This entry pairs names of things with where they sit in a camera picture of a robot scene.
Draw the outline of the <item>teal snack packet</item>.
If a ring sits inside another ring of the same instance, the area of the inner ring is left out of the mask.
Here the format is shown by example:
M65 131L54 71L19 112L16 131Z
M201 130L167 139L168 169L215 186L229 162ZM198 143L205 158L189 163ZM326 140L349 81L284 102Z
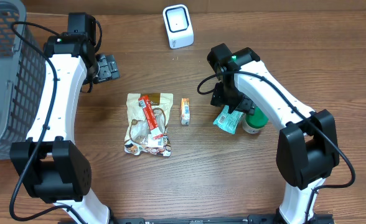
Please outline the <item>teal snack packet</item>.
M221 130L229 133L235 134L237 126L243 118L244 113L234 110L232 113L228 112L229 106L225 105L223 110L214 120L213 125L218 126Z

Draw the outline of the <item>green lid jar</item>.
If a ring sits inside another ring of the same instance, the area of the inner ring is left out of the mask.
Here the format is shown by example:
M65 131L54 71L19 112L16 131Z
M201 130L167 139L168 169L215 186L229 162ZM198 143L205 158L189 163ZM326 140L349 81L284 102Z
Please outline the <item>green lid jar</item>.
M250 134L259 133L268 123L267 116L256 107L253 114L246 114L242 121L242 128Z

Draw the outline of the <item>orange small carton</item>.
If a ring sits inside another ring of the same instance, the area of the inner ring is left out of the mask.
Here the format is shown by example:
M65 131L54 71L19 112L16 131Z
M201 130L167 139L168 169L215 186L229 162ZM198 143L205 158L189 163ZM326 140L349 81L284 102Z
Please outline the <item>orange small carton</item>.
M181 99L181 125L188 126L190 123L189 99Z

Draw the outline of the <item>beige snack bag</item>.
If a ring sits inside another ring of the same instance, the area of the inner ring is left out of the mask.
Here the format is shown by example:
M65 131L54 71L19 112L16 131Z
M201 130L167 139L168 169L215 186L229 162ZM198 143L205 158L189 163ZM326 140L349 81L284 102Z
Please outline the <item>beige snack bag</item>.
M162 137L154 139L147 117L140 104L143 96L149 98L151 109ZM142 152L156 156L169 157L171 155L171 143L167 135L167 127L171 108L173 106L172 93L129 93L126 106L128 114L128 129L124 138L124 151L128 154L140 155Z

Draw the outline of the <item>red stick packet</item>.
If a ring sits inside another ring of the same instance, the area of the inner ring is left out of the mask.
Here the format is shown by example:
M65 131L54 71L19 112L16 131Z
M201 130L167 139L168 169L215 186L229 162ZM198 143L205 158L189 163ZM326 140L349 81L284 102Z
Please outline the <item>red stick packet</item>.
M155 114L153 109L151 108L151 102L149 100L148 95L143 95L138 99L139 106L143 109L143 113L148 122L149 130L153 139L161 139L163 137L163 133L159 129L159 126L156 121Z

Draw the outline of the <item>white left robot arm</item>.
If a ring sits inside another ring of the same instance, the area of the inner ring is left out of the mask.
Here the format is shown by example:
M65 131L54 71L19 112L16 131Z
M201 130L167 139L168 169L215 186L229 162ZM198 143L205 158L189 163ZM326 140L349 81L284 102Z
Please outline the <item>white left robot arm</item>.
M115 58L100 53L102 29L85 12L71 12L63 33L51 32L39 54L45 59L45 82L34 122L9 156L33 198L64 210L75 223L115 223L110 207L92 190L92 169L75 144L74 124L83 85L120 77Z

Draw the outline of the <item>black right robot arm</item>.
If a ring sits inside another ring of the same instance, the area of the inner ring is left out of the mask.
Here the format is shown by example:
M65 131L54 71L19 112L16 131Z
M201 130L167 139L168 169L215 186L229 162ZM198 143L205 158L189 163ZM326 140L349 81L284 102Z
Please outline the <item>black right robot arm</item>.
M339 164L334 117L301 103L270 74L250 48L231 52L225 44L211 48L207 61L216 73L211 104L254 114L260 109L279 132L278 170L286 181L284 199L268 223L333 223L332 215L315 214L315 187Z

